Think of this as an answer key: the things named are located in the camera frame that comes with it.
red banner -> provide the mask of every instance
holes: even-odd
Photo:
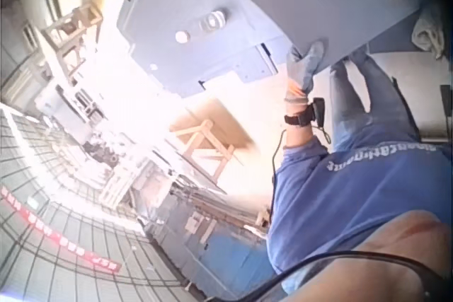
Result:
[[[120,271],[121,264],[98,256],[94,252],[87,251],[82,247],[79,247],[75,243],[69,241],[61,233],[53,231],[49,226],[46,226],[44,222],[42,222],[36,215],[34,215],[34,213],[26,209],[3,185],[1,186],[0,192],[1,196],[5,198],[5,200],[23,217],[26,222],[33,225],[35,229],[38,229],[39,231],[44,233],[46,237],[53,240],[60,247],[67,249],[69,252],[72,252],[77,256],[84,258],[94,265],[110,270],[111,272]]]

person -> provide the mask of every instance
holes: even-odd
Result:
[[[295,47],[290,50],[287,116],[307,109],[323,54],[322,42],[305,56]],[[316,254],[374,249],[451,273],[446,255],[451,249],[451,154],[418,141],[400,95],[373,58],[359,49],[348,59],[334,64],[330,73],[333,153],[310,124],[286,126],[268,232],[270,262],[281,273]],[[346,62],[365,78],[369,112],[348,80]],[[433,235],[442,239],[442,252],[432,244]]]

jeans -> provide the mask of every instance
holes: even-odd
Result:
[[[348,80],[343,62],[331,67],[333,150],[346,151],[350,140],[366,126],[384,125],[414,135],[406,107],[387,74],[370,56],[355,61],[367,84],[371,107],[365,112],[362,101]]]

forearm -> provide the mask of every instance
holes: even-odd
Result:
[[[286,114],[296,116],[306,110],[307,104],[286,104]],[[299,127],[297,125],[286,124],[286,144],[285,147],[297,148],[308,143],[313,137],[313,128],[311,125]]]

watch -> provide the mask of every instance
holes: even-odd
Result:
[[[298,125],[300,127],[306,127],[311,124],[311,121],[315,120],[315,114],[313,110],[313,104],[310,104],[306,109],[300,112],[297,116],[286,116],[285,123],[289,125]]]

